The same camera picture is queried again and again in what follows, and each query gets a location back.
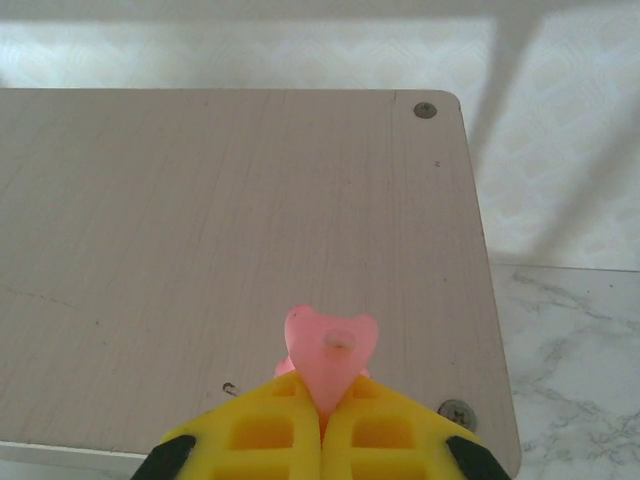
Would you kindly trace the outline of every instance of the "screw head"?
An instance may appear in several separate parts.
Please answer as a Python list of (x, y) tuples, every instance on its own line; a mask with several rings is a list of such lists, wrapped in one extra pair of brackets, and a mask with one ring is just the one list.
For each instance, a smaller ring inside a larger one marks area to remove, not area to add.
[(433, 118), (438, 113), (438, 109), (429, 102), (420, 102), (413, 107), (413, 113), (419, 118)]
[(462, 400), (447, 400), (440, 405), (438, 413), (470, 432), (475, 432), (476, 428), (478, 428), (478, 419), (475, 412)]

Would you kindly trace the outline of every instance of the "table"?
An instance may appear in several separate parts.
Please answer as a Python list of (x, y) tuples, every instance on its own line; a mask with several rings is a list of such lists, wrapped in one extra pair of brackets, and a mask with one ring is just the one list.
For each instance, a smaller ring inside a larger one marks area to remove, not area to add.
[(451, 94), (0, 90), (0, 145), (0, 456), (139, 462), (268, 381), (308, 303), (376, 317), (373, 377), (465, 400), (518, 470)]

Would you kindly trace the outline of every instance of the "patterned wallpaper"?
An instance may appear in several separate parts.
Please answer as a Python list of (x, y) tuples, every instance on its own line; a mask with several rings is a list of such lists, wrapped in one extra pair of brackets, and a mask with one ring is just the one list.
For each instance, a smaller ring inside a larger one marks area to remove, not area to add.
[(449, 90), (493, 262), (640, 270), (635, 1), (2, 0), (0, 83)]

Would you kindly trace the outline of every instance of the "white marble tile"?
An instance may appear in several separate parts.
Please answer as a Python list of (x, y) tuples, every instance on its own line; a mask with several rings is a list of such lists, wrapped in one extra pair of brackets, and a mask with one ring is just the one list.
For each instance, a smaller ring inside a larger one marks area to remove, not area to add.
[(640, 478), (640, 274), (493, 267), (518, 480)]

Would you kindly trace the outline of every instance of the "pink heart-shaped object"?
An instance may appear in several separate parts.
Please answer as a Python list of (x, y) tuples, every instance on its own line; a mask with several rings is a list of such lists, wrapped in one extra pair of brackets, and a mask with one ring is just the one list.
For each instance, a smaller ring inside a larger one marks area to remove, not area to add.
[(365, 367), (378, 343), (378, 324), (369, 315), (334, 317), (300, 305), (287, 315), (285, 341), (289, 357), (278, 369), (295, 368), (318, 412), (328, 417), (358, 374), (368, 374)]

